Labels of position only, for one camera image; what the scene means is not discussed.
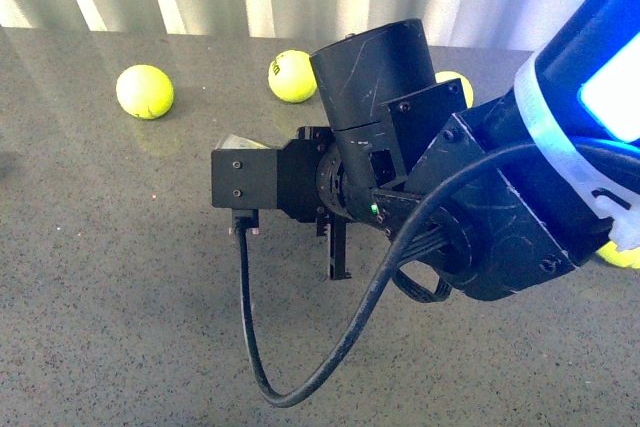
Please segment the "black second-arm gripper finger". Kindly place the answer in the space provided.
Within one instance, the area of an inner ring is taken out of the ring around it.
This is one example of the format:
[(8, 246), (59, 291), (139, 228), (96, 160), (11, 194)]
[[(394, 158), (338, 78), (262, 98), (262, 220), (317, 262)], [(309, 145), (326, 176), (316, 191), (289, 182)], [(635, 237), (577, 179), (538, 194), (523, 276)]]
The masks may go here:
[(328, 276), (330, 280), (351, 278), (346, 267), (347, 225), (349, 220), (336, 214), (318, 214), (316, 235), (327, 238)]

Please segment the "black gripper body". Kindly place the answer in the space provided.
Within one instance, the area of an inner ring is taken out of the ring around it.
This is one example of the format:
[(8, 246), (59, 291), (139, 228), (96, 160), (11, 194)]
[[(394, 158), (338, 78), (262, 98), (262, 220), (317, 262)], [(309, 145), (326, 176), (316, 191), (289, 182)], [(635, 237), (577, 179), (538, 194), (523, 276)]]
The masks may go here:
[(300, 127), (277, 154), (277, 208), (302, 223), (327, 213), (349, 219), (344, 179), (331, 129)]

